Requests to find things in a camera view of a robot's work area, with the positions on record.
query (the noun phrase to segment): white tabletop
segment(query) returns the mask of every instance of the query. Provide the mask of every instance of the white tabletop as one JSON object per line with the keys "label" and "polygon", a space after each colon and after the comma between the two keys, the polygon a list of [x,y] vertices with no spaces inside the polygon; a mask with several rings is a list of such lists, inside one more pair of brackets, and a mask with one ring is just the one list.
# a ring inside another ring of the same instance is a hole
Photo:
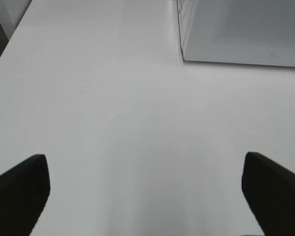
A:
{"label": "white tabletop", "polygon": [[33,236],[262,234],[247,151],[295,171],[295,68],[181,60],[173,0],[33,0],[0,58],[0,174],[47,156]]}

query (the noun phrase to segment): white table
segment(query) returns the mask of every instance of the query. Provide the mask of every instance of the white table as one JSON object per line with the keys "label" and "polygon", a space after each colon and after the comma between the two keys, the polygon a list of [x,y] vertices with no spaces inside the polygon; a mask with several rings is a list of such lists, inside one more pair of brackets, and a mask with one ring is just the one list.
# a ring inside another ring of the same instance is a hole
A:
{"label": "white table", "polygon": [[33,236],[261,234],[247,151],[295,172],[295,68],[181,60],[172,0],[33,0],[0,58],[0,174],[47,156]]}

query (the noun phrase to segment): white surface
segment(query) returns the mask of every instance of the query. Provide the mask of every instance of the white surface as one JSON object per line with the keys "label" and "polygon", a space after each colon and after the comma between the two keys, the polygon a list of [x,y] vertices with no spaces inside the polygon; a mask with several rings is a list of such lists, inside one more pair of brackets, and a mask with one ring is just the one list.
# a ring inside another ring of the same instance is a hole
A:
{"label": "white surface", "polygon": [[0,174],[48,158],[33,236],[262,233],[244,156],[295,171],[295,69],[183,64],[175,8],[33,0],[0,58]]}
{"label": "white surface", "polygon": [[186,60],[295,66],[295,0],[199,0]]}

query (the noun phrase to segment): white cabinet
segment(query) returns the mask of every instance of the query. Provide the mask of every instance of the white cabinet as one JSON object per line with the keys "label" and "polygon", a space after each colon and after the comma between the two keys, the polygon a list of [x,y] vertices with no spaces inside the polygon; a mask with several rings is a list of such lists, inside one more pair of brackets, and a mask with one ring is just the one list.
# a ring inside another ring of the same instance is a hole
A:
{"label": "white cabinet", "polygon": [[295,0],[179,0],[185,60],[295,66]]}

